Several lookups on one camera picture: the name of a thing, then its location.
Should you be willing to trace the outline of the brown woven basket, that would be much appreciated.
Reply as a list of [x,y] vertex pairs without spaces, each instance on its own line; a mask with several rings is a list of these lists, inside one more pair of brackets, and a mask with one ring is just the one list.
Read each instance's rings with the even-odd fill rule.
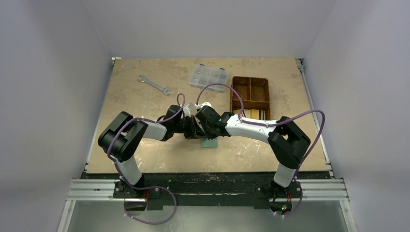
[[231,87],[236,93],[230,95],[230,110],[238,111],[241,108],[240,99],[244,110],[258,110],[264,114],[265,120],[271,120],[269,82],[266,78],[234,76]]

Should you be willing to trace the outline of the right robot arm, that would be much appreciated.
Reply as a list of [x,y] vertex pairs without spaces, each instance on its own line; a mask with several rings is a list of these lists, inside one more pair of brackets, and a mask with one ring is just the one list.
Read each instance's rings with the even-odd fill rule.
[[270,190],[279,197],[291,189],[291,182],[311,144],[310,138],[289,117],[280,120],[239,118],[232,112],[219,115],[209,105],[198,105],[195,117],[208,139],[245,137],[269,144],[277,161]]

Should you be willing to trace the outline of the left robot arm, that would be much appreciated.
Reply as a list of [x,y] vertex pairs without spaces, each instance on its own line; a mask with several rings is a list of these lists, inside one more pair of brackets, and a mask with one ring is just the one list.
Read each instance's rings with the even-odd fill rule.
[[160,117],[163,123],[155,123],[134,117],[123,111],[109,124],[98,138],[98,146],[118,167],[125,178],[125,191],[133,198],[144,193],[144,176],[134,159],[134,153],[143,138],[167,141],[175,133],[186,139],[204,138],[205,133],[194,116],[188,116],[178,105],[171,105]]

